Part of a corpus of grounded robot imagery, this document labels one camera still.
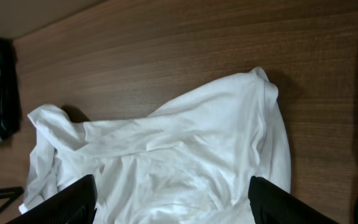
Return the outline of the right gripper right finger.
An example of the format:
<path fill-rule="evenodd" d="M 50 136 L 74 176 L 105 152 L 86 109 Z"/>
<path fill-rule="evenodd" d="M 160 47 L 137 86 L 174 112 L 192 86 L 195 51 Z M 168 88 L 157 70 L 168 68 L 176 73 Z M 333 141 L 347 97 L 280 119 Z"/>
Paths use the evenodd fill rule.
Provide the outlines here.
<path fill-rule="evenodd" d="M 248 198 L 256 224 L 337 224 L 263 177 L 251 177 Z"/>

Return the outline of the black folded garment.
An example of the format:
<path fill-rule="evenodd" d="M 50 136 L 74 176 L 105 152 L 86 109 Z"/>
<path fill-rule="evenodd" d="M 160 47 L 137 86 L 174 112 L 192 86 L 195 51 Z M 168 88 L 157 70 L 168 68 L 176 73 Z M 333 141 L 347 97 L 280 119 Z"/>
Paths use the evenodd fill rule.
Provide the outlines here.
<path fill-rule="evenodd" d="M 22 119 L 16 62 L 12 41 L 0 38 L 0 136 L 3 140 L 20 130 Z"/>

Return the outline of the white shirt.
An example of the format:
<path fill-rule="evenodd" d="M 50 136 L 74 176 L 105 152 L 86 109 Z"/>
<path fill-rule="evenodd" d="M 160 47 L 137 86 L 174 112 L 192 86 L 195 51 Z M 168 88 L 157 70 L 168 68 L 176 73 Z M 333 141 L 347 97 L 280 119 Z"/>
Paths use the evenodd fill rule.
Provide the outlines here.
<path fill-rule="evenodd" d="M 85 175 L 96 223 L 253 223 L 261 176 L 291 189 L 278 89 L 259 67 L 209 82 L 144 118 L 72 122 L 55 105 L 28 117 L 37 133 L 21 213 Z"/>

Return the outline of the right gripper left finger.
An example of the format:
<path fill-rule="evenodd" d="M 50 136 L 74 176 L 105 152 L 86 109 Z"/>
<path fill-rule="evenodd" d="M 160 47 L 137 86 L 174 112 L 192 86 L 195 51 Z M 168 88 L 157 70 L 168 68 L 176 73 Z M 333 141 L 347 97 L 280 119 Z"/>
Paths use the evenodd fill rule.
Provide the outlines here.
<path fill-rule="evenodd" d="M 98 192 L 88 174 L 7 224 L 92 224 Z"/>

